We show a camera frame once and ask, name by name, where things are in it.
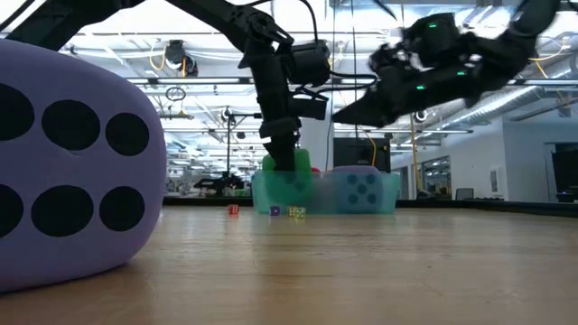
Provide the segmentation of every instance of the translucent plastic bin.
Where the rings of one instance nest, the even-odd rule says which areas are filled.
[[[390,214],[396,208],[398,174],[366,172],[264,172],[253,176],[253,203],[260,214],[273,206],[307,214]]]

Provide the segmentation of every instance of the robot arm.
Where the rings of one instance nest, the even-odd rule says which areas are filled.
[[[561,0],[524,0],[497,39],[460,34],[452,14],[433,14],[403,30],[396,46],[383,45],[369,59],[379,76],[364,97],[333,116],[344,124],[383,127],[400,116],[457,98],[468,107],[485,91],[504,87],[535,55],[536,39],[554,20]],[[409,58],[418,55],[424,68]]]
[[[143,1],[47,0],[6,39],[57,51],[82,27],[102,22],[117,11]],[[263,117],[259,133],[262,138],[271,138],[265,148],[277,170],[293,171],[298,139],[295,131],[301,127],[299,116],[307,113],[302,107],[295,107],[296,99],[289,91],[287,80],[301,85],[325,83],[330,76],[329,50],[325,43],[316,39],[310,44],[292,46],[294,40],[275,24],[273,17],[250,5],[233,5],[225,0],[167,1],[223,33],[244,53],[239,68],[250,68],[253,74]],[[277,50],[273,42],[279,44]],[[322,109],[317,118],[325,115],[325,103],[309,102],[317,111]]]

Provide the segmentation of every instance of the table surface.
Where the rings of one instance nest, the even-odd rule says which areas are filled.
[[[0,296],[12,324],[577,324],[578,220],[168,208],[128,265]]]

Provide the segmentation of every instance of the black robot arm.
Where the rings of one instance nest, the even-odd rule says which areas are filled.
[[[400,116],[457,98],[473,106],[483,92],[504,87],[526,67],[535,56],[538,35],[554,20],[560,3],[523,1],[513,22],[496,39],[460,34],[453,14],[417,20],[403,30],[399,44],[382,45],[371,56],[369,67],[380,81],[333,121],[383,127]],[[410,63],[413,55],[429,70]]]
[[[57,51],[82,27],[102,22],[143,1],[47,0],[6,39]],[[239,67],[250,68],[253,74],[263,117],[259,133],[262,138],[271,138],[265,148],[275,160],[277,170],[293,171],[298,139],[295,131],[301,127],[299,116],[307,113],[294,107],[287,80],[314,86],[327,81],[330,67],[325,43],[316,39],[310,44],[293,46],[293,38],[276,25],[273,17],[250,5],[233,5],[225,0],[167,1],[223,33],[244,53]],[[274,42],[279,44],[276,50]],[[318,101],[311,102],[320,108]],[[324,103],[321,105],[324,116]]]

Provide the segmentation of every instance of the green block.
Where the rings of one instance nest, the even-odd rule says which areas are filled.
[[[309,152],[295,150],[295,172],[275,172],[275,161],[270,155],[263,157],[263,182],[267,201],[272,205],[299,205],[313,193]]]

